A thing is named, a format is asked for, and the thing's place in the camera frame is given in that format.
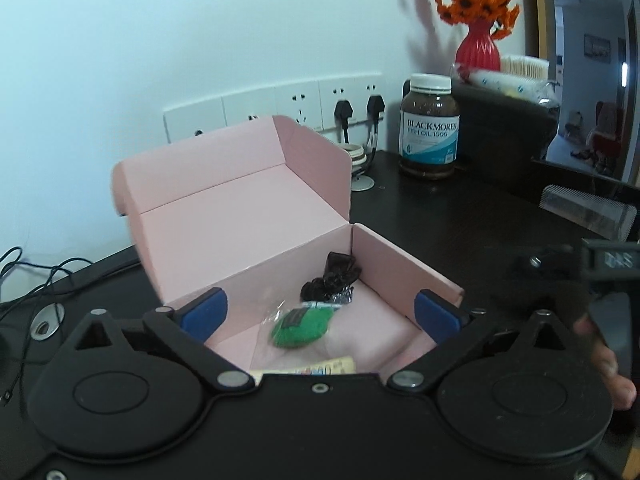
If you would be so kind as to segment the person right hand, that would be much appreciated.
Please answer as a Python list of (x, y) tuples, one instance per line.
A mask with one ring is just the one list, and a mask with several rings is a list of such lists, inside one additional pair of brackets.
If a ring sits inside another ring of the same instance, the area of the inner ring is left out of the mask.
[(614, 408), (629, 410), (637, 399), (637, 388), (629, 378), (620, 374), (616, 355), (605, 343), (597, 325), (588, 314), (584, 314), (575, 321), (573, 330), (582, 340), (592, 366), (598, 371), (612, 396)]

